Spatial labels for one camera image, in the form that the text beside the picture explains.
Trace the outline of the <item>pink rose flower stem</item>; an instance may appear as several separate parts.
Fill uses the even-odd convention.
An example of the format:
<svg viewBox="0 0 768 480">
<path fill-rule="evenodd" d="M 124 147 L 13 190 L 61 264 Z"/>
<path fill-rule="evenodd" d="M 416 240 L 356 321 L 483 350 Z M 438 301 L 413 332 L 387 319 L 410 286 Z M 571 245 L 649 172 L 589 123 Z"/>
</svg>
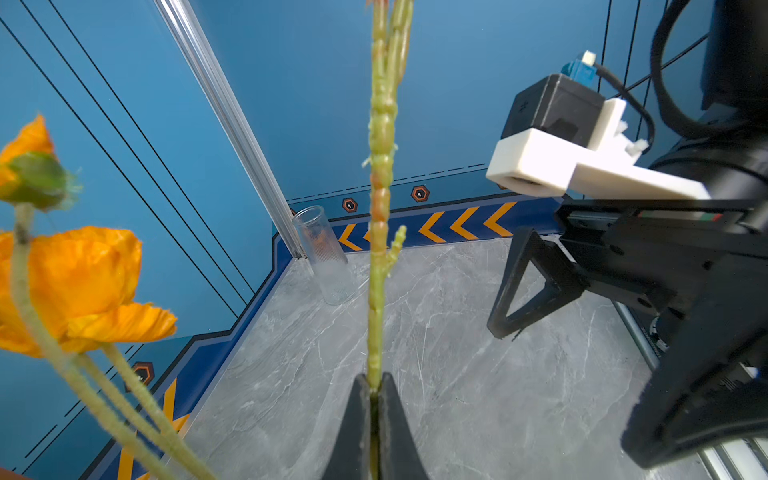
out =
<svg viewBox="0 0 768 480">
<path fill-rule="evenodd" d="M 387 242 L 390 217 L 390 187 L 393 182 L 395 123 L 398 87 L 407 68 L 414 15 L 412 1 L 374 1 L 372 19 L 372 91 L 369 120 L 370 155 L 364 164 L 371 168 L 370 272 L 368 290 L 367 381 L 370 395 L 381 389 L 383 371 L 383 319 L 385 282 L 396 264 L 406 239 L 401 226 Z"/>
</svg>

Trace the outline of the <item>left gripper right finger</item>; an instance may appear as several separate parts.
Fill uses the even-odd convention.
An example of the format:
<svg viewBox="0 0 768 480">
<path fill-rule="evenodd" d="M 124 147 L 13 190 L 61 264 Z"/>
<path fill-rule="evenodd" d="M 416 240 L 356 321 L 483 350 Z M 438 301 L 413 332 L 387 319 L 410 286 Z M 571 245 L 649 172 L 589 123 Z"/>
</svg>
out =
<svg viewBox="0 0 768 480">
<path fill-rule="evenodd" d="M 428 480 L 394 377 L 384 372 L 378 393 L 378 474 L 384 480 Z"/>
</svg>

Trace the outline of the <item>orange poppy flower stem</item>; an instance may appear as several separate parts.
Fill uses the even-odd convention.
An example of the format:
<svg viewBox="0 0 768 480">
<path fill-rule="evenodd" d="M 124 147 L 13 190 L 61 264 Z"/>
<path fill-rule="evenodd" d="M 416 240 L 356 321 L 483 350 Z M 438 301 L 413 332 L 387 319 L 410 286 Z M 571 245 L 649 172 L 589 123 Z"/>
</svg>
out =
<svg viewBox="0 0 768 480">
<path fill-rule="evenodd" d="M 14 211 L 1 237 L 1 347 L 44 359 L 101 428 L 157 479 L 174 461 L 198 479 L 210 468 L 120 352 L 175 334 L 176 316 L 135 299 L 142 244 L 128 230 L 87 226 L 33 232 L 39 212 L 63 210 L 79 193 L 60 163 L 42 116 L 1 152 L 1 199 Z"/>
</svg>

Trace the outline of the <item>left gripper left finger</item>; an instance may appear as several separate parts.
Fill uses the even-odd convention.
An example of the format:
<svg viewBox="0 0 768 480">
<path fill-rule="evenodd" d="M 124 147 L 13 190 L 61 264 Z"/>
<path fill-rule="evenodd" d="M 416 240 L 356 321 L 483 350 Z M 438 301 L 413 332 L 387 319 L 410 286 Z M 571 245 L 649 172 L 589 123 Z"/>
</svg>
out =
<svg viewBox="0 0 768 480">
<path fill-rule="evenodd" d="M 367 378 L 355 377 L 322 480 L 370 478 L 372 407 Z"/>
</svg>

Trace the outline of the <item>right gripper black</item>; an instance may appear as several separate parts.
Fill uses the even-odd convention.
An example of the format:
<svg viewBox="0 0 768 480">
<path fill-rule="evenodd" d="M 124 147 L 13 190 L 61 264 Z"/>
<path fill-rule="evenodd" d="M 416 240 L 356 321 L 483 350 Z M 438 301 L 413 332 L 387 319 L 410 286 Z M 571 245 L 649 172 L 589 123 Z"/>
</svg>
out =
<svg viewBox="0 0 768 480">
<path fill-rule="evenodd" d="M 766 203 L 572 200 L 556 217 L 576 267 L 557 242 L 515 230 L 490 333 L 517 334 L 578 299 L 579 272 L 662 326 L 665 351 L 621 438 L 638 466 L 765 435 Z"/>
</svg>

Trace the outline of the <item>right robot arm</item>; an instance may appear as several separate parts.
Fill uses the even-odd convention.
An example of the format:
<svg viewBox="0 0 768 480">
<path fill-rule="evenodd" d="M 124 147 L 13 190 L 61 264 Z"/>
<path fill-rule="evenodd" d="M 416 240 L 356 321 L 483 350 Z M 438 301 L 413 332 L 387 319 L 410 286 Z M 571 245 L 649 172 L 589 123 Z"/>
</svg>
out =
<svg viewBox="0 0 768 480">
<path fill-rule="evenodd" d="M 701 77 L 706 123 L 663 81 L 685 3 L 655 31 L 650 80 L 681 140 L 651 166 L 651 138 L 625 135 L 638 102 L 591 53 L 514 99 L 486 176 L 531 197 L 565 200 L 558 242 L 512 237 L 487 326 L 519 333 L 592 292 L 655 319 L 663 354 L 621 438 L 641 468 L 767 433 L 767 5 L 715 4 Z"/>
</svg>

